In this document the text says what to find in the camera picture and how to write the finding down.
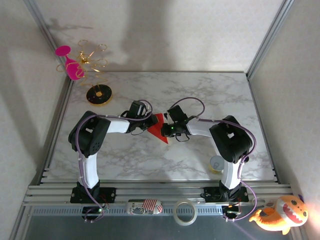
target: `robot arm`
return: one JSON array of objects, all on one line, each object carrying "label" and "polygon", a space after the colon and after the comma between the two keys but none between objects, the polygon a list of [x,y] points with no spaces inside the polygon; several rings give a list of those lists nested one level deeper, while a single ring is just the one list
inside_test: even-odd
[{"label": "robot arm", "polygon": [[131,133],[136,128],[145,130],[158,122],[155,115],[150,114],[146,117],[146,106],[141,101],[133,101],[128,111],[122,116],[127,119],[113,117],[100,117],[92,111],[87,111],[75,125],[69,134],[68,141],[71,143],[72,149],[77,151],[76,147],[76,131],[80,124],[90,116],[96,116],[86,121],[80,127],[78,135],[78,143],[84,158],[79,162],[83,168],[83,176],[78,179],[78,186],[85,193],[84,187],[90,190],[91,195],[96,197],[99,192],[99,177],[97,173],[97,153],[108,133]]},{"label": "robot arm", "polygon": [[233,116],[227,116],[223,122],[213,122],[211,120],[200,121],[195,116],[187,117],[176,105],[168,110],[168,114],[173,120],[172,124],[165,123],[161,129],[164,137],[177,137],[185,134],[201,135],[212,138],[212,145],[215,153],[224,159],[223,176],[219,182],[219,192],[222,201],[226,202],[236,197],[236,193],[241,188],[241,180],[238,171],[241,167],[241,159],[249,152],[252,140],[248,134],[234,125],[240,125]]}]

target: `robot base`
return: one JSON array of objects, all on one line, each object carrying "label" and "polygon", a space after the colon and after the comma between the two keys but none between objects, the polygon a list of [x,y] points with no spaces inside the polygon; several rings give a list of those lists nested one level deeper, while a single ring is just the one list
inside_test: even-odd
[{"label": "robot base", "polygon": [[206,203],[248,203],[248,192],[247,188],[240,186],[233,194],[230,192],[222,193],[221,186],[208,186],[203,188],[204,193],[200,196],[204,198]]},{"label": "robot base", "polygon": [[[94,202],[87,195],[87,192],[79,182],[72,189],[70,203],[72,204],[93,204]],[[93,188],[88,189],[93,198],[100,204],[113,204],[116,198],[115,187],[100,187],[98,182]]]}]

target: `plush toy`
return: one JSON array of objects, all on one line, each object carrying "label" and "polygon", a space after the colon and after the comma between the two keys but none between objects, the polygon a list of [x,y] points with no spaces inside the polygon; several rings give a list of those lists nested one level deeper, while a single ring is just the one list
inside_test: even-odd
[{"label": "plush toy", "polygon": [[293,195],[281,196],[274,208],[258,209],[249,219],[267,231],[282,231],[286,235],[291,227],[303,225],[308,219],[308,210],[302,200]]}]

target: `black round base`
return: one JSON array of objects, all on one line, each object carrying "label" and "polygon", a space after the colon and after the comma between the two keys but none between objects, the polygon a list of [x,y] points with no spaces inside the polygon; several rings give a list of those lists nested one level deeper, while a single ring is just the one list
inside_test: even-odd
[{"label": "black round base", "polygon": [[91,87],[86,93],[86,99],[94,106],[101,106],[108,103],[111,97],[111,88],[103,84]]}]

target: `cable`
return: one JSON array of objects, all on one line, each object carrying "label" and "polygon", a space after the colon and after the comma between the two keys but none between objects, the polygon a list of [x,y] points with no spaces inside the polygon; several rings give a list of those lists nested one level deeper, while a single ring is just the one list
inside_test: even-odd
[{"label": "cable", "polygon": [[89,196],[89,198],[101,209],[101,215],[98,216],[96,219],[91,220],[91,223],[94,223],[100,219],[102,219],[105,215],[105,210],[103,209],[103,207],[100,205],[100,203],[98,203],[95,198],[90,194],[89,190],[88,190],[88,185],[85,181],[85,170],[84,170],[84,158],[85,156],[83,155],[83,153],[80,150],[80,146],[79,146],[79,132],[81,127],[90,119],[95,118],[95,117],[104,117],[104,115],[98,115],[98,114],[94,114],[94,115],[90,115],[88,117],[86,117],[82,122],[80,122],[79,126],[77,127],[76,131],[75,131],[75,147],[76,150],[79,153],[79,159],[78,159],[78,164],[79,164],[79,172],[80,172],[80,178],[82,181],[82,185],[85,189],[86,194]]},{"label": "cable", "polygon": [[148,102],[147,100],[144,100],[144,99],[141,99],[139,101],[144,101],[146,103],[149,104],[150,106],[150,112],[148,113],[148,115],[144,118],[140,118],[140,119],[135,119],[135,118],[128,118],[128,117],[121,117],[121,116],[108,116],[108,115],[102,115],[102,114],[94,114],[94,115],[90,115],[88,117],[86,117],[84,120],[82,120],[76,131],[75,131],[75,147],[76,147],[76,150],[77,152],[79,153],[79,159],[78,159],[78,165],[79,165],[79,173],[80,173],[80,178],[81,178],[81,181],[82,181],[82,185],[85,189],[85,192],[86,194],[89,196],[89,198],[101,209],[101,215],[98,216],[96,219],[93,219],[91,220],[90,222],[91,223],[94,223],[100,219],[102,219],[105,215],[105,210],[104,208],[94,199],[94,197],[90,194],[89,190],[88,190],[88,185],[85,181],[85,170],[84,170],[84,158],[85,156],[83,155],[83,153],[81,152],[80,150],[80,146],[79,146],[79,133],[80,133],[80,129],[82,128],[82,126],[87,122],[89,121],[90,119],[92,118],[95,118],[95,117],[101,117],[101,118],[115,118],[115,119],[124,119],[124,120],[131,120],[131,121],[143,121],[143,120],[146,120],[148,119],[151,115],[152,115],[152,112],[153,112],[153,107],[151,105],[150,102]]},{"label": "cable", "polygon": [[136,119],[136,118],[123,117],[123,116],[115,116],[115,115],[102,115],[102,117],[104,117],[104,118],[111,118],[111,119],[123,119],[123,120],[130,120],[130,121],[143,121],[143,120],[146,120],[146,119],[148,119],[148,118],[152,115],[152,112],[153,112],[154,109],[153,109],[151,103],[148,102],[147,100],[140,99],[139,101],[140,101],[140,102],[146,102],[146,103],[149,104],[149,106],[150,106],[150,111],[149,111],[149,113],[147,114],[147,116],[145,116],[145,117],[143,117],[143,118]]},{"label": "cable", "polygon": [[[107,210],[110,210],[110,205],[109,205],[108,201],[106,200],[105,196],[106,196],[106,195],[104,195],[104,194],[100,194],[100,195],[99,195],[99,197],[105,202],[105,204],[104,204],[104,206],[103,206],[103,209],[106,208]],[[91,212],[92,210],[94,210],[95,208],[97,208],[97,207],[91,207],[89,210],[87,210],[87,211],[85,212],[85,214],[84,214],[84,220],[87,219],[88,213]]]},{"label": "cable", "polygon": [[195,116],[196,118],[198,118],[201,114],[203,114],[205,112],[206,106],[205,106],[204,102],[201,101],[199,98],[193,97],[193,96],[187,96],[187,97],[181,98],[180,100],[176,101],[168,110],[172,109],[175,105],[177,105],[177,103],[180,103],[181,101],[186,100],[186,99],[194,99],[202,104],[202,111],[198,115]]},{"label": "cable", "polygon": [[145,132],[145,130],[143,130],[142,132],[140,132],[140,133],[137,133],[137,134],[132,134],[132,132],[130,133],[132,136],[138,136],[138,135],[140,135],[140,134],[143,134]]},{"label": "cable", "polygon": [[[222,198],[222,195],[221,195],[221,194],[219,194],[219,195],[215,194],[214,197],[215,197],[215,196],[218,196],[219,198],[212,198],[212,196],[211,196],[211,198],[210,198],[210,201],[211,201],[211,202],[219,201],[219,200]],[[204,193],[201,193],[201,194],[200,194],[200,197],[203,198],[203,199],[205,199],[205,198],[206,198],[206,195],[205,195]]]},{"label": "cable", "polygon": [[241,125],[236,124],[236,123],[231,122],[231,121],[226,121],[226,120],[210,120],[210,119],[199,119],[199,121],[201,121],[201,122],[213,122],[213,123],[224,123],[224,124],[232,125],[232,126],[234,126],[234,127],[237,127],[237,128],[239,128],[239,129],[244,130],[247,134],[249,134],[249,135],[251,136],[251,138],[252,138],[252,140],[253,140],[252,149],[251,149],[245,156],[243,156],[243,157],[241,158],[241,160],[240,160],[237,177],[238,177],[238,179],[240,179],[240,182],[241,182],[243,185],[245,185],[248,189],[250,189],[250,191],[252,192],[253,197],[254,197],[254,206],[253,206],[252,210],[251,210],[249,213],[247,213],[246,215],[244,215],[244,216],[242,216],[242,217],[240,217],[240,218],[233,218],[232,221],[239,221],[239,220],[241,220],[241,219],[244,219],[244,218],[248,217],[248,216],[256,209],[256,207],[257,207],[257,196],[256,196],[254,190],[253,190],[248,184],[246,184],[244,181],[241,180],[241,173],[242,173],[243,164],[244,164],[246,158],[247,158],[250,154],[252,154],[252,152],[256,149],[257,139],[256,139],[256,137],[254,136],[254,134],[253,134],[250,130],[248,130],[248,129],[245,128],[244,126],[241,126]]},{"label": "cable", "polygon": [[185,136],[186,136],[187,140],[180,141],[180,140],[177,138],[177,135],[175,136],[175,139],[176,139],[179,143],[188,142],[188,141],[190,140],[190,137],[188,137],[187,134],[186,134]]}]

